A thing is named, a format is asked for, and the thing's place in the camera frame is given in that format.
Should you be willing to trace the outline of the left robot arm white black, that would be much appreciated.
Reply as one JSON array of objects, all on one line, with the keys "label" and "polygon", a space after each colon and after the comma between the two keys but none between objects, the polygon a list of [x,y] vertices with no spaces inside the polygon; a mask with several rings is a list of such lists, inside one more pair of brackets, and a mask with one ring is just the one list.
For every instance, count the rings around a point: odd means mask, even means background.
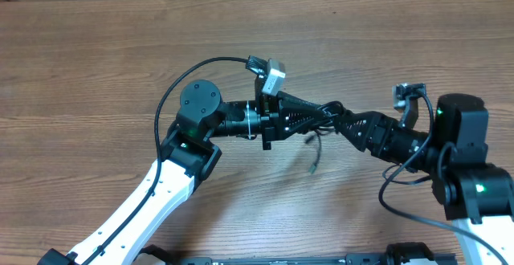
[{"label": "left robot arm white black", "polygon": [[328,109],[258,78],[257,96],[225,102],[208,80],[187,84],[181,106],[144,181],[95,233],[63,254],[50,249],[41,264],[131,264],[157,228],[213,171],[222,155],[213,137],[262,135],[281,141],[330,121]]}]

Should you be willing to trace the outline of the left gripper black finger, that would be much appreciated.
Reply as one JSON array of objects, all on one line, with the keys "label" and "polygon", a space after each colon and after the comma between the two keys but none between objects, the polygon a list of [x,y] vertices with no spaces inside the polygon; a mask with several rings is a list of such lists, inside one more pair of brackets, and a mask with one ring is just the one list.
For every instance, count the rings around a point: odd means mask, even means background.
[{"label": "left gripper black finger", "polygon": [[331,123],[332,119],[321,110],[282,110],[279,113],[279,139],[287,139],[296,133],[305,134]]},{"label": "left gripper black finger", "polygon": [[306,114],[306,115],[328,115],[320,104],[314,104],[298,97],[278,92],[279,110],[283,114]]}]

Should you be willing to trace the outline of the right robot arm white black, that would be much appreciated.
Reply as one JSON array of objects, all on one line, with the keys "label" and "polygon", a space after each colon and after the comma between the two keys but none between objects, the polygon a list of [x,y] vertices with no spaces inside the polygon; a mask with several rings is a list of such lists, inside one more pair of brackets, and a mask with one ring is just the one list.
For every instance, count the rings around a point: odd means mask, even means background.
[{"label": "right robot arm white black", "polygon": [[[358,150],[397,165],[386,177],[378,200],[389,212],[429,226],[454,232],[470,264],[486,264],[494,255],[511,264],[506,233],[513,230],[513,180],[509,172],[487,162],[486,134],[489,114],[477,96],[453,93],[427,104],[428,132],[413,129],[418,100],[426,93],[411,89],[394,96],[402,118],[380,112],[343,110],[333,118],[337,132]],[[386,203],[389,184],[405,169],[427,173],[432,193],[445,212],[445,222],[410,214]]]}]

